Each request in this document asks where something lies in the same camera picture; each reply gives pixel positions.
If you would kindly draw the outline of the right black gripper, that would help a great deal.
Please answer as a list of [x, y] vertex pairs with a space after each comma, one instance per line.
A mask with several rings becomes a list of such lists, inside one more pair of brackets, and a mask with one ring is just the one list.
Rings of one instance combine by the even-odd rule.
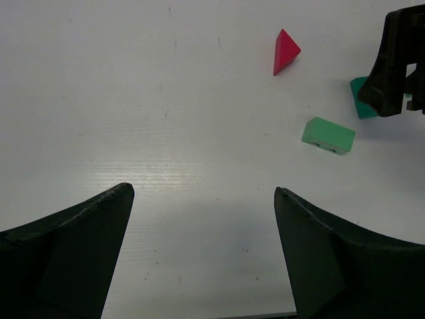
[[[416, 68], [406, 75], [406, 67]], [[424, 114], [424, 4], [388, 13], [376, 61], [357, 93], [380, 117], [401, 113], [403, 96], [407, 110]]]

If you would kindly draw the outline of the red triangular wood block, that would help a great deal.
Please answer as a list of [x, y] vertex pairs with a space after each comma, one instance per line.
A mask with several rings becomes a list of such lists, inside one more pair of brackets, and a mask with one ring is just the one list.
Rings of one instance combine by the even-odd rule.
[[278, 75], [300, 54], [301, 49], [290, 35], [282, 29], [276, 39], [273, 75]]

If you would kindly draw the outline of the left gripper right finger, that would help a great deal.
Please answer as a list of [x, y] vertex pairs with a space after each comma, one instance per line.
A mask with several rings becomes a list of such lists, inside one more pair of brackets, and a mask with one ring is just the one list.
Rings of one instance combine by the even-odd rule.
[[276, 223], [299, 318], [423, 318], [424, 246], [370, 231], [286, 188]]

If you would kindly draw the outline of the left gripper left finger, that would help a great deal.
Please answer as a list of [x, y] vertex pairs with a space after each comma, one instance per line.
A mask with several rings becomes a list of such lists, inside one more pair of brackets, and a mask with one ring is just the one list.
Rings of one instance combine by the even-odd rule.
[[1, 317], [100, 318], [133, 199], [120, 183], [1, 232]]

